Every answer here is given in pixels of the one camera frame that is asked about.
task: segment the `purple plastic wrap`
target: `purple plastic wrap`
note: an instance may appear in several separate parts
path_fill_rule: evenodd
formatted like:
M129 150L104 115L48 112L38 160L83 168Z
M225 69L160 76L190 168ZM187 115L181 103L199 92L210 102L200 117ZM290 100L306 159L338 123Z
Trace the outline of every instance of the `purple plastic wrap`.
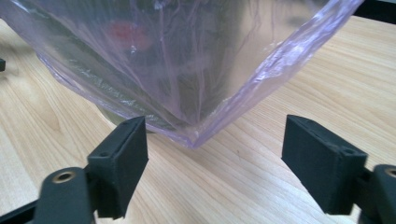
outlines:
M289 80L361 0L0 0L66 87L198 147Z

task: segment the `wrapped object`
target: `wrapped object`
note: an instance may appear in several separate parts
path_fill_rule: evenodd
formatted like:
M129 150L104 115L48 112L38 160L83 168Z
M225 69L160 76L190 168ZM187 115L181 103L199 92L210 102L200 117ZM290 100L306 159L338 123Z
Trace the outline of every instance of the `wrapped object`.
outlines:
M198 147L289 80L361 0L0 0L66 87Z

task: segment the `plastic sheet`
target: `plastic sheet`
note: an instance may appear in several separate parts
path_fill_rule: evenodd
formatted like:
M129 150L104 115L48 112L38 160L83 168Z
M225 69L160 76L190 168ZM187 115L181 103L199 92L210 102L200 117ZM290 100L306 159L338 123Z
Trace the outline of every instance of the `plastic sheet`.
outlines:
M198 147L289 80L361 0L0 0L58 81Z

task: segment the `light wood tabletop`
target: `light wood tabletop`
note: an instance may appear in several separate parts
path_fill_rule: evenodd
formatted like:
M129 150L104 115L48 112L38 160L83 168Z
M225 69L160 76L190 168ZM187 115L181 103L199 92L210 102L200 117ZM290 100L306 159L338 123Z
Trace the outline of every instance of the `light wood tabletop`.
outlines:
M0 21L0 215L38 197L41 181L114 129L60 85ZM125 219L114 223L353 223L323 214L280 159L287 114L313 119L396 164L396 26L352 17L289 83L202 147L148 135L149 162Z

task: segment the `wooden table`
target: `wooden table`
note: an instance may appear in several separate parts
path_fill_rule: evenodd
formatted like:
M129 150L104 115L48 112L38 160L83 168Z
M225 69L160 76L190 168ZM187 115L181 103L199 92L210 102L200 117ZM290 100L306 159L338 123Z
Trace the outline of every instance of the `wooden table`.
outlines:
M33 201L51 172L86 164L114 129L51 77L0 21L0 214ZM147 169L115 223L352 223L324 215L280 159L287 114L313 119L396 164L396 26L361 18L284 87L197 150L148 135Z

